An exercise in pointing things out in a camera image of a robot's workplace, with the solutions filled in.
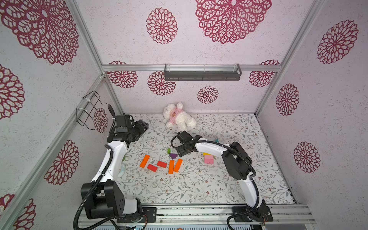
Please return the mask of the magenta pink block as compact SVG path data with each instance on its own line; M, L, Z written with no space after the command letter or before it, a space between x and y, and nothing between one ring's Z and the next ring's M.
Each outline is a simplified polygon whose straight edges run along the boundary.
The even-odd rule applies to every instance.
M205 163L205 164L213 165L213 164L214 164L214 160L213 160L213 159L205 159L205 160L204 160L204 163Z

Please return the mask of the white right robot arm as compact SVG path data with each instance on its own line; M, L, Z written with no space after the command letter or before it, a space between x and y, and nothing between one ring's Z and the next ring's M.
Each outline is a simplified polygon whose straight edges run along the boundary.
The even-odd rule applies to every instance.
M230 225L231 219L257 212L264 204L264 200L260 196L256 182L254 181L256 172L252 166L252 161L246 152L243 151L240 144L233 142L231 145L223 145L215 141L199 139L190 140L186 143L183 142L181 145L175 146L172 140L171 147L176 149L181 157L191 152L203 152L221 157L228 174L239 181L246 199L247 210L245 212L233 214L227 218L227 225L230 230L233 229Z

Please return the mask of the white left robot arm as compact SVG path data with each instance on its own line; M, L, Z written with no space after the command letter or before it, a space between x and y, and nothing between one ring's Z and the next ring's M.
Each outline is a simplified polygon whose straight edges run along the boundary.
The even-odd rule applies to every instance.
M80 229L79 218L83 211L88 219L100 220L89 226L89 230L108 221L114 222L115 219L128 218L131 221L139 221L143 218L141 201L125 198L116 179L121 172L121 163L130 143L138 141L148 128L146 122L134 121L131 115L113 116L103 162L91 182L81 187L82 202L73 220L75 230Z

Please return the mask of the right purple triangle block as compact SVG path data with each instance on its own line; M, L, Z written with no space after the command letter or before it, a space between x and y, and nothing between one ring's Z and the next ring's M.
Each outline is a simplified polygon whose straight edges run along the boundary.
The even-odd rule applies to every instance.
M177 158L177 157L178 157L178 154L170 153L170 154L169 154L169 156L170 156L170 158L171 158L172 160L174 160L175 158Z

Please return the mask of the right orange long block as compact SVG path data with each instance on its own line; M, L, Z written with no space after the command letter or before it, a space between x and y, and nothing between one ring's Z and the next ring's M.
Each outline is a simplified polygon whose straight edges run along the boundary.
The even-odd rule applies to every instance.
M183 160L178 159L177 163L174 166L173 171L177 173L180 170L182 163L183 163Z

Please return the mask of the orange long block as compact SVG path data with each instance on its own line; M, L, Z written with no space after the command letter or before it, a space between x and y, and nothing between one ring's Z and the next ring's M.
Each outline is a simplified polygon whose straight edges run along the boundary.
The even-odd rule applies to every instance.
M183 160L178 159L177 163L174 166L173 171L177 173L180 170L182 163L183 163Z
M144 158L143 158L143 160L142 160L142 162L141 162L141 164L140 164L140 167L141 168L145 168L145 166L147 165L149 159L150 159L150 156L149 155L145 155Z
M175 164L175 161L174 160L170 160L168 174L173 174L174 164Z

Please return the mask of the middle orange long block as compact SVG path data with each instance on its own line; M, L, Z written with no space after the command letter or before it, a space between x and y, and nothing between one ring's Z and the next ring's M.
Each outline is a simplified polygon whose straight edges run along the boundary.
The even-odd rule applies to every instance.
M174 164L175 164L175 161L174 160L170 160L168 174L173 174Z

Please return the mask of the white teddy bear pink shirt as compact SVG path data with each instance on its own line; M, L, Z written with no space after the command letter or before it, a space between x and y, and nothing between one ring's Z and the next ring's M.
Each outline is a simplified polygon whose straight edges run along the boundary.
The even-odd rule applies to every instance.
M191 131L197 126L197 122L190 114L184 110L182 102L170 103L163 110L164 119L167 121L166 128L177 127L179 132Z

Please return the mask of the left orange long block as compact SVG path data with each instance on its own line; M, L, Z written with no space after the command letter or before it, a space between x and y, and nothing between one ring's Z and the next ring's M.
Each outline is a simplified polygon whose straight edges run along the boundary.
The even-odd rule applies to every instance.
M144 158L143 158L143 160L142 160L142 162L141 162L141 164L140 164L140 167L141 168L145 168L145 166L147 165L149 159L150 159L150 156L149 155L145 155Z

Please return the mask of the right red block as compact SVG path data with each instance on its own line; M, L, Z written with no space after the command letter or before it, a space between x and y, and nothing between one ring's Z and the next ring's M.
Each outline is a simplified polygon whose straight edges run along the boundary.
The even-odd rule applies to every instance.
M162 162L162 161L158 161L157 162L157 166L162 167L162 168L166 168L167 167L167 163Z

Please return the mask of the red block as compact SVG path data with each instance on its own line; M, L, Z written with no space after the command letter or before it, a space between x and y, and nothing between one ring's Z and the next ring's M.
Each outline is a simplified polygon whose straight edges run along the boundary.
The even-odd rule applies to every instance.
M149 170L150 170L150 171L152 171L152 172L157 172L158 167L156 167L156 166L154 166L154 165L152 165L152 164L149 164L149 165L147 166L147 169L149 169Z
M157 162L157 166L162 167L162 168L166 168L167 167L167 163L162 162L162 161L158 161Z

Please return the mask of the left red block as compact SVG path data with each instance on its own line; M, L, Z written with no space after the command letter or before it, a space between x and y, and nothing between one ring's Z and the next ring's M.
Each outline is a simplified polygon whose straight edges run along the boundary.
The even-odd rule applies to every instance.
M158 167L156 167L156 166L154 166L154 165L152 165L152 164L149 164L149 165L147 166L147 169L149 169L149 170L150 170L150 171L152 171L152 172L157 172Z

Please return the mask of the grey wall shelf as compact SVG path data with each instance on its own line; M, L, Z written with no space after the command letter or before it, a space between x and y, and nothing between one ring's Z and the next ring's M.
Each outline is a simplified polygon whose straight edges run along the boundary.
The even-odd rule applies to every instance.
M165 64L164 79L166 81L239 81L242 76L242 70L239 64L236 64L231 71L203 70L198 71L172 71Z

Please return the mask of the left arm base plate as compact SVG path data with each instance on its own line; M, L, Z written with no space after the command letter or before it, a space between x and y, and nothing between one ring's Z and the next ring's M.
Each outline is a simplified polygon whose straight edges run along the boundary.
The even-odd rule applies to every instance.
M143 207L142 212L127 214L122 218L118 218L118 223L155 223L157 217L156 207Z

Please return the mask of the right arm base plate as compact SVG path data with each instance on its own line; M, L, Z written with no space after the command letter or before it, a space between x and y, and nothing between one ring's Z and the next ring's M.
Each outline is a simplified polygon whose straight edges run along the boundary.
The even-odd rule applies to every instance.
M233 207L233 214L239 214L248 211L249 207ZM234 218L235 222L272 222L274 221L270 208L267 206L260 206L256 210L242 216Z

